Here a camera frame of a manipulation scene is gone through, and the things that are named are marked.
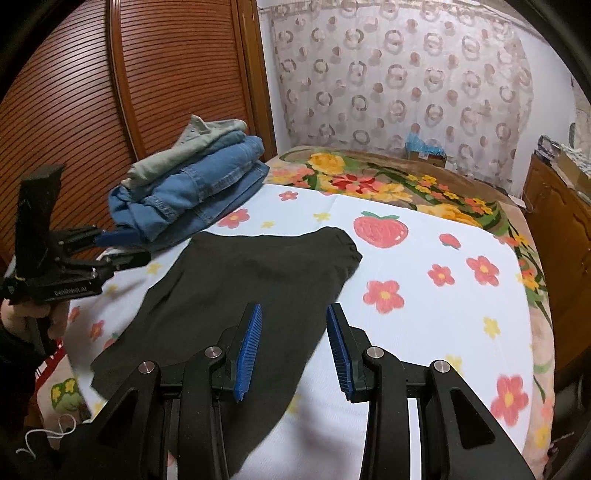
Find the yellow flower print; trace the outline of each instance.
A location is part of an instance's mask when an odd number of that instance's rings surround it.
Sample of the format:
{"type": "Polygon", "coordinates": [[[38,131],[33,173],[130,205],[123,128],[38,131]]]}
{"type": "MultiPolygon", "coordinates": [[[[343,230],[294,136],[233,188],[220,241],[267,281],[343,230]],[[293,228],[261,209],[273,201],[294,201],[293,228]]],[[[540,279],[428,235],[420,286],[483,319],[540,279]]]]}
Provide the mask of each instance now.
{"type": "Polygon", "coordinates": [[[431,190],[429,190],[427,187],[423,187],[422,185],[415,186],[415,190],[423,193],[431,193],[431,190]]]}
{"type": "Polygon", "coordinates": [[[417,205],[417,210],[422,213],[427,213],[428,215],[482,228],[482,226],[470,215],[462,213],[458,207],[448,203],[440,203],[439,205],[417,205]]]}
{"type": "Polygon", "coordinates": [[[150,265],[148,265],[148,268],[146,268],[146,273],[156,275],[158,273],[158,270],[160,270],[161,268],[162,265],[160,265],[158,262],[152,262],[150,265]]]}
{"type": "Polygon", "coordinates": [[[359,192],[349,192],[346,191],[345,195],[349,196],[349,197],[355,197],[357,199],[363,199],[363,200],[369,200],[372,197],[371,193],[365,192],[365,193],[359,193],[359,192]]]}
{"type": "Polygon", "coordinates": [[[66,380],[64,385],[66,387],[66,393],[74,393],[74,386],[76,385],[76,380],[74,380],[73,378],[70,378],[70,379],[66,380]]]}
{"type": "Polygon", "coordinates": [[[319,222],[330,220],[330,214],[328,212],[314,213],[312,216],[319,222]]]}
{"type": "Polygon", "coordinates": [[[535,290],[536,288],[539,288],[539,286],[540,286],[540,284],[534,280],[533,275],[523,275],[520,273],[516,273],[515,278],[517,278],[517,281],[519,283],[521,283],[522,285],[525,285],[526,288],[528,288],[530,290],[535,290]]]}
{"type": "Polygon", "coordinates": [[[60,398],[60,395],[61,395],[60,387],[58,387],[57,385],[55,385],[51,389],[51,401],[53,403],[57,402],[58,398],[60,398]]]}
{"type": "Polygon", "coordinates": [[[335,187],[334,185],[331,184],[331,179],[332,177],[329,177],[328,175],[324,175],[323,173],[320,173],[316,179],[318,179],[318,181],[320,182],[320,188],[322,188],[322,190],[324,190],[325,192],[338,192],[339,189],[337,187],[335,187]]]}
{"type": "Polygon", "coordinates": [[[449,198],[450,200],[457,200],[459,198],[459,196],[457,196],[455,193],[453,192],[443,192],[443,194],[449,198]]]}
{"type": "Polygon", "coordinates": [[[95,402],[95,404],[92,406],[93,416],[96,417],[105,405],[106,405],[106,402],[104,400],[95,402]]]}
{"type": "Polygon", "coordinates": [[[115,293],[117,291],[117,288],[119,288],[117,286],[117,284],[115,283],[111,283],[105,290],[105,295],[113,295],[113,293],[115,293]]]}
{"type": "Polygon", "coordinates": [[[550,444],[550,428],[547,425],[542,425],[534,432],[535,446],[539,449],[546,450],[550,444]]]}
{"type": "Polygon", "coordinates": [[[497,321],[488,317],[484,317],[484,331],[492,340],[494,340],[497,335],[501,334],[497,321]]]}
{"type": "Polygon", "coordinates": [[[458,372],[462,377],[464,376],[464,372],[462,371],[462,357],[461,356],[454,356],[454,355],[446,355],[445,361],[450,364],[456,372],[458,372]]]}
{"type": "Polygon", "coordinates": [[[514,239],[519,242],[521,245],[525,245],[526,247],[530,244],[527,240],[527,238],[525,238],[523,235],[521,235],[520,233],[518,233],[517,235],[514,236],[514,239]]]}
{"type": "Polygon", "coordinates": [[[312,153],[308,163],[317,171],[328,175],[340,175],[343,173],[345,161],[343,157],[332,153],[312,153]]]}
{"type": "Polygon", "coordinates": [[[301,400],[301,395],[296,393],[294,397],[291,399],[290,404],[287,406],[287,413],[291,413],[292,415],[297,415],[298,406],[301,400]]]}
{"type": "Polygon", "coordinates": [[[404,186],[399,183],[385,183],[378,188],[378,192],[374,194],[374,200],[379,202],[391,202],[393,200],[411,202],[413,196],[405,192],[404,186]]]}

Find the dark gray cloth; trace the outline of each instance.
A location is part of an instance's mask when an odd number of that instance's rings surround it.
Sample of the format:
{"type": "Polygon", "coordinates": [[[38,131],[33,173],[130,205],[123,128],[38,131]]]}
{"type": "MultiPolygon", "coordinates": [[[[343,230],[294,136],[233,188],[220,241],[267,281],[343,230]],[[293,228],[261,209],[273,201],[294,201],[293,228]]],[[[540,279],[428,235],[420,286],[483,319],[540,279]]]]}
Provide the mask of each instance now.
{"type": "Polygon", "coordinates": [[[184,362],[237,325],[248,302],[260,303],[263,327],[250,390],[223,416],[235,473],[284,414],[326,328],[326,308],[361,258],[338,228],[292,237],[198,233],[148,290],[134,321],[92,363],[92,386],[109,398],[142,361],[184,362]]]}

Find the white string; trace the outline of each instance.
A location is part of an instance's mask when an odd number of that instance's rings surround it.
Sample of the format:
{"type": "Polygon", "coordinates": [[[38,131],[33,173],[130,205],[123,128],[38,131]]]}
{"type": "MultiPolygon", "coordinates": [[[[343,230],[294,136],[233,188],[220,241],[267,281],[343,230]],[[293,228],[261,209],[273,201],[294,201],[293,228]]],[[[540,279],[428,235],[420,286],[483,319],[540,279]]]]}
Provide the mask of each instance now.
{"type": "Polygon", "coordinates": [[[35,452],[33,452],[33,450],[31,449],[31,446],[29,445],[29,438],[28,438],[29,434],[31,434],[33,432],[45,432],[48,434],[47,438],[49,438],[49,439],[62,439],[66,435],[69,435],[74,430],[76,430],[76,419],[72,415],[70,415],[69,413],[64,413],[63,415],[60,415],[59,419],[57,419],[57,425],[60,428],[59,432],[54,432],[53,430],[47,430],[47,429],[29,430],[25,434],[25,445],[27,445],[27,448],[19,448],[15,451],[15,453],[27,452],[29,455],[31,455],[33,457],[33,460],[36,460],[37,455],[35,455],[35,452]],[[72,419],[72,423],[74,424],[74,426],[72,427],[72,429],[69,432],[64,432],[64,427],[61,426],[61,418],[62,417],[70,417],[72,419]]]}

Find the folded gray-green shirt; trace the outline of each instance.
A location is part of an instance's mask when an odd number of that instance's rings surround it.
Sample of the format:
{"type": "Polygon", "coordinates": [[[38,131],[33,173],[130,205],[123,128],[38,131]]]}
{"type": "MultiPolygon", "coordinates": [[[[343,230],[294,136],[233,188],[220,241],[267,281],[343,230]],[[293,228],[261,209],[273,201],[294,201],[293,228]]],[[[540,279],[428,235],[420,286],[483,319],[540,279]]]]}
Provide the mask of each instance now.
{"type": "Polygon", "coordinates": [[[204,150],[218,138],[236,130],[244,132],[246,123],[238,119],[204,122],[201,117],[191,115],[189,124],[176,143],[167,150],[134,163],[127,171],[127,178],[121,181],[121,185],[134,189],[152,183],[191,155],[204,150]]]}

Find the red flower print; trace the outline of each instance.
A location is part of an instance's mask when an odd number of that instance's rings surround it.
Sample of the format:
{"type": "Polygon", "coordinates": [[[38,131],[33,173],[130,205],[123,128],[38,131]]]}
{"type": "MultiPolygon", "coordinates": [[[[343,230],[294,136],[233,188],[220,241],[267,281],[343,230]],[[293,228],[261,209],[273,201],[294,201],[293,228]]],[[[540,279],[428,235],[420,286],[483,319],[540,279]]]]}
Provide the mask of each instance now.
{"type": "Polygon", "coordinates": [[[384,314],[391,312],[393,309],[404,307],[404,299],[397,293],[400,288],[397,281],[388,280],[382,283],[371,280],[368,281],[367,286],[368,292],[363,295],[363,301],[367,305],[375,303],[378,312],[384,314]]]}
{"type": "Polygon", "coordinates": [[[496,277],[499,274],[499,269],[489,262],[488,258],[482,255],[478,258],[468,258],[466,260],[468,267],[474,270],[474,277],[480,285],[490,283],[493,287],[499,285],[499,279],[496,277]]]}
{"type": "Polygon", "coordinates": [[[357,177],[355,175],[335,175],[331,184],[339,190],[355,193],[377,193],[378,189],[384,185],[377,181],[375,177],[357,177]]]}
{"type": "Polygon", "coordinates": [[[76,320],[78,318],[79,314],[80,314],[80,307],[72,308],[72,310],[70,311],[70,314],[68,315],[68,323],[76,320]]]}
{"type": "Polygon", "coordinates": [[[292,192],[291,190],[287,190],[287,192],[280,193],[279,198],[282,202],[286,202],[287,200],[296,200],[298,196],[297,192],[292,192]]]}
{"type": "Polygon", "coordinates": [[[452,277],[452,271],[449,269],[449,267],[442,267],[441,265],[437,264],[433,264],[432,270],[429,270],[427,275],[431,277],[433,283],[438,287],[442,287],[446,283],[448,285],[453,285],[456,282],[452,277]]]}
{"type": "Polygon", "coordinates": [[[294,180],[294,187],[298,187],[299,189],[309,189],[310,185],[305,180],[294,180]]]}
{"type": "Polygon", "coordinates": [[[107,349],[108,347],[110,347],[111,345],[113,345],[115,343],[115,340],[117,340],[117,337],[119,335],[117,335],[116,333],[114,333],[111,338],[109,338],[105,344],[103,345],[103,350],[107,349]]]}
{"type": "Polygon", "coordinates": [[[546,397],[541,414],[542,418],[546,421],[551,421],[552,417],[554,416],[554,405],[552,405],[552,401],[548,397],[546,397]]]}
{"type": "Polygon", "coordinates": [[[519,245],[519,242],[517,240],[515,240],[514,238],[511,238],[509,235],[507,236],[497,236],[496,239],[499,241],[499,243],[501,245],[509,245],[513,248],[517,247],[519,245]]]}
{"type": "Polygon", "coordinates": [[[100,322],[96,322],[90,327],[90,333],[88,336],[91,338],[93,342],[96,342],[97,338],[99,338],[103,334],[103,325],[105,324],[104,320],[100,322]]]}
{"type": "Polygon", "coordinates": [[[442,233],[439,235],[439,241],[446,247],[453,247],[456,250],[462,246],[460,241],[450,233],[442,233]]]}
{"type": "Polygon", "coordinates": [[[520,375],[506,377],[501,375],[496,381],[496,392],[499,394],[492,401],[491,413],[497,420],[505,419],[509,427],[515,426],[519,412],[530,402],[527,393],[523,392],[523,380],[520,375]]]}
{"type": "Polygon", "coordinates": [[[241,208],[240,210],[236,210],[236,212],[226,215],[217,223],[217,225],[227,226],[228,228],[236,228],[238,225],[240,225],[240,222],[246,222],[250,217],[251,216],[248,215],[248,209],[241,208]]]}

